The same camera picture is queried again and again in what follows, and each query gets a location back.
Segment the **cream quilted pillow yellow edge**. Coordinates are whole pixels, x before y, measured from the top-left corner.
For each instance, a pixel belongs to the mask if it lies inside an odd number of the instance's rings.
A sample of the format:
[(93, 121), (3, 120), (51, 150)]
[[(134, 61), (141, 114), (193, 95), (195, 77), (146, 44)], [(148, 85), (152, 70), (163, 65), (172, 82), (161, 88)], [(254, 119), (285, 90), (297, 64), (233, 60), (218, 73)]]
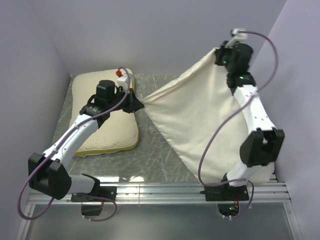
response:
[[(77, 75), (72, 83), (72, 125), (81, 108), (96, 93), (101, 80), (117, 82), (116, 69), (88, 72)], [(112, 154), (134, 149), (139, 141), (139, 128), (134, 113), (113, 111), (103, 125), (93, 133), (78, 149), (76, 157)]]

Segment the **cream satin pillowcase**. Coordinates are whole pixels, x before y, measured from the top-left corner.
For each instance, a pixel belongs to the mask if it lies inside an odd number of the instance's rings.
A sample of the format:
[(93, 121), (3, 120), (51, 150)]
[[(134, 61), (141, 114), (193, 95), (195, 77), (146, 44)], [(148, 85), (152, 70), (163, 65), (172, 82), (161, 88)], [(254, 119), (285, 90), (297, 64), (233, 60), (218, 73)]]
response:
[(142, 100), (144, 109), (187, 168), (217, 184), (241, 163), (248, 127), (211, 50), (178, 78)]

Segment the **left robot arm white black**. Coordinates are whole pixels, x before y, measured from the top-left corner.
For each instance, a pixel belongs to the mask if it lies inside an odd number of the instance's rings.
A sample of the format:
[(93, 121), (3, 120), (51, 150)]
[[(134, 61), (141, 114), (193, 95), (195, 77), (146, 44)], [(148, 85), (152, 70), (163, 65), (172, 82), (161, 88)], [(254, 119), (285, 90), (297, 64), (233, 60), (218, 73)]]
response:
[(42, 154), (33, 153), (28, 159), (31, 189), (56, 200), (68, 194), (83, 194), (89, 201), (101, 195), (100, 181), (90, 175), (71, 176), (69, 162), (83, 143), (107, 121), (114, 111), (131, 114), (144, 105), (136, 98), (131, 87), (133, 76), (125, 74), (117, 79), (101, 80), (96, 93), (83, 106), (75, 122), (59, 140)]

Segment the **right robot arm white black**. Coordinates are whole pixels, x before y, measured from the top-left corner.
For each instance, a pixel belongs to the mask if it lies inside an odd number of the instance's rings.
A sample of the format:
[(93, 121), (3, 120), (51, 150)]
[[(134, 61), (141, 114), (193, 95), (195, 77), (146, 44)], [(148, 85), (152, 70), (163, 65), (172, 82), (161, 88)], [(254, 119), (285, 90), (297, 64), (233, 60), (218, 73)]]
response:
[(244, 186), (254, 175), (258, 182), (263, 171), (273, 169), (285, 139), (282, 129), (276, 128), (268, 117), (258, 95), (257, 84), (248, 71), (253, 49), (245, 43), (233, 44), (224, 41), (216, 50), (215, 64), (224, 66), (227, 71), (226, 83), (235, 97), (247, 124), (248, 136), (239, 148), (239, 162), (226, 175), (227, 182), (220, 187), (220, 194), (226, 200), (238, 194), (238, 188)]

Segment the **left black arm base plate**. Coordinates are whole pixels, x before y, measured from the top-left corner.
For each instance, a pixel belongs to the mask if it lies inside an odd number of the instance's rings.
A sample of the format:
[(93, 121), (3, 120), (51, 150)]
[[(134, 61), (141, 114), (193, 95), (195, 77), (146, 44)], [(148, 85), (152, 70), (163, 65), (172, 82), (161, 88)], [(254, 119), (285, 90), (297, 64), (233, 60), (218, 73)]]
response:
[(73, 194), (70, 200), (74, 203), (105, 202), (105, 199), (115, 201), (116, 196), (116, 186), (99, 186), (95, 192)]

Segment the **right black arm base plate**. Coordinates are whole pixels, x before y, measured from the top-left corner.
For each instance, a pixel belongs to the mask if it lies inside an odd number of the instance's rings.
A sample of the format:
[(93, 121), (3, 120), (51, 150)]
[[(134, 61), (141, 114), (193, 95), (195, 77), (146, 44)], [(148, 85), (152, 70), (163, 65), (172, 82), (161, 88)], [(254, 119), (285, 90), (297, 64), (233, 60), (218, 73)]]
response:
[(205, 196), (207, 202), (231, 202), (231, 201), (248, 201), (249, 194), (247, 187), (242, 186), (229, 186), (221, 185), (216, 187), (204, 187), (200, 192)]

